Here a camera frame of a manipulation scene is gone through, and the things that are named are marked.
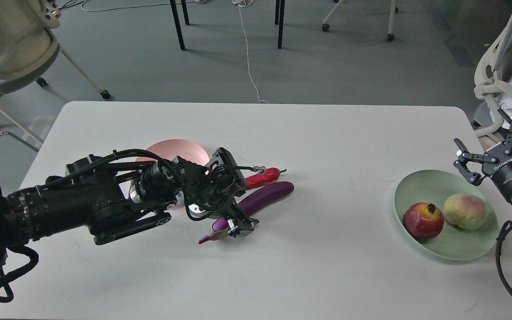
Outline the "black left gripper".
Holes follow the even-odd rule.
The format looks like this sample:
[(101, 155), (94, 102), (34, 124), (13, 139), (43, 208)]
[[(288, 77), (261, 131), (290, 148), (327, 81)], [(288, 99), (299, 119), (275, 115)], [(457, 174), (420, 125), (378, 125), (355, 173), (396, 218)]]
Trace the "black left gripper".
[(259, 223), (236, 202), (236, 197), (245, 193), (246, 182), (236, 161), (225, 148), (218, 148), (205, 165), (195, 164), (177, 156), (167, 164), (167, 173), (173, 191), (173, 205), (196, 204), (203, 213), (195, 220), (207, 217), (226, 218), (228, 235), (246, 237)]

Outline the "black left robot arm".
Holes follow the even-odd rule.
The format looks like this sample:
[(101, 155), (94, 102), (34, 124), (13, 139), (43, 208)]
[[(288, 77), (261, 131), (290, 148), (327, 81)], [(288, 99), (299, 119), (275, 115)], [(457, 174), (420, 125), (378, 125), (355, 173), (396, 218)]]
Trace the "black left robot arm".
[(242, 170), (225, 148), (205, 165), (131, 148), (89, 155), (65, 176), (8, 196), (0, 188), (0, 303), (13, 300), (10, 282), (39, 261), (29, 241), (83, 225), (103, 245), (167, 223), (168, 209), (181, 203), (193, 221), (223, 218), (230, 235), (248, 235), (258, 220), (236, 202), (246, 189)]

